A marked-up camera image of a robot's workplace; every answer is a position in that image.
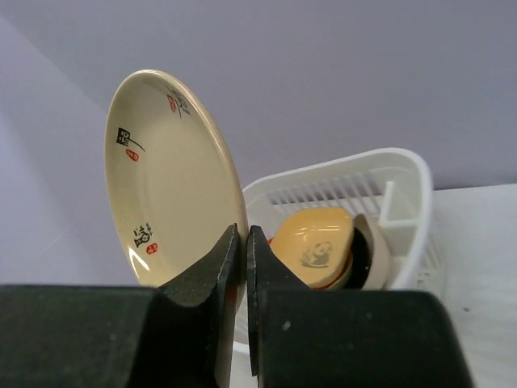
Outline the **black round plate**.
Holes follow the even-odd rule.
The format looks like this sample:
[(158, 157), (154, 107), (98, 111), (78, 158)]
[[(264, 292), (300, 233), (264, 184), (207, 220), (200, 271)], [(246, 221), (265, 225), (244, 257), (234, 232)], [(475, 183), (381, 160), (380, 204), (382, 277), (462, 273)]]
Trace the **black round plate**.
[(357, 228), (354, 229), (351, 253), (352, 268), (346, 287), (362, 289), (370, 271), (371, 255), (364, 235)]

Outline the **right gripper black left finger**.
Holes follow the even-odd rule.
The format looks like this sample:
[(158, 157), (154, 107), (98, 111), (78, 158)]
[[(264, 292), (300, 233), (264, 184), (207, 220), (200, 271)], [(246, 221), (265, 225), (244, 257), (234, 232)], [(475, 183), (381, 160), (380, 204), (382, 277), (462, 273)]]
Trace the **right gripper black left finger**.
[(4, 285), (4, 387), (226, 387), (239, 235), (157, 288)]

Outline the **yellow square panda plate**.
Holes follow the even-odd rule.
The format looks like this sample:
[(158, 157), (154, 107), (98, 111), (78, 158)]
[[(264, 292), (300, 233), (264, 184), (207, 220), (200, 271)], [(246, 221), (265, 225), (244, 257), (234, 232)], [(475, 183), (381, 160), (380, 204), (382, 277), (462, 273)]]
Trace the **yellow square panda plate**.
[(351, 274), (353, 218), (343, 208), (303, 209), (287, 218), (270, 241), (277, 259), (311, 287), (340, 289)]

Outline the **cream square panda plate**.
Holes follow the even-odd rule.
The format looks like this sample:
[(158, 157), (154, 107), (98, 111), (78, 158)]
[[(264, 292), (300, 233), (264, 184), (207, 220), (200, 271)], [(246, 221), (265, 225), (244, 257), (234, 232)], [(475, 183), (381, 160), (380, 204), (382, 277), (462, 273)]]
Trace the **cream square panda plate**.
[(388, 283), (392, 260), (382, 229), (376, 220), (365, 214), (357, 215), (354, 225), (364, 236), (370, 258), (368, 276), (361, 289), (384, 289)]

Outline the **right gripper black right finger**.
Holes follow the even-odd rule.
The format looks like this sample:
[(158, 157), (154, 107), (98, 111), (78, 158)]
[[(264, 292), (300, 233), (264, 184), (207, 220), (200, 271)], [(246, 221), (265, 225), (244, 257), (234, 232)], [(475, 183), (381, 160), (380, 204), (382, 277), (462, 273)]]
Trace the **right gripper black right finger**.
[(261, 387), (471, 387), (448, 312), (419, 291), (316, 291), (246, 243), (250, 367)]

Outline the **beige round floral plate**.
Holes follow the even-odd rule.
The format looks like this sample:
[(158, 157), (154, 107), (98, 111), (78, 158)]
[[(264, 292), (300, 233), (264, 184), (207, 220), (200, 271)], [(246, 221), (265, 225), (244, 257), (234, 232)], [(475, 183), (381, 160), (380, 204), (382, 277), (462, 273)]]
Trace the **beige round floral plate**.
[(139, 284), (186, 271), (230, 226), (248, 233), (246, 206), (221, 131), (195, 94), (161, 70), (138, 70), (107, 114), (104, 170), (112, 219)]

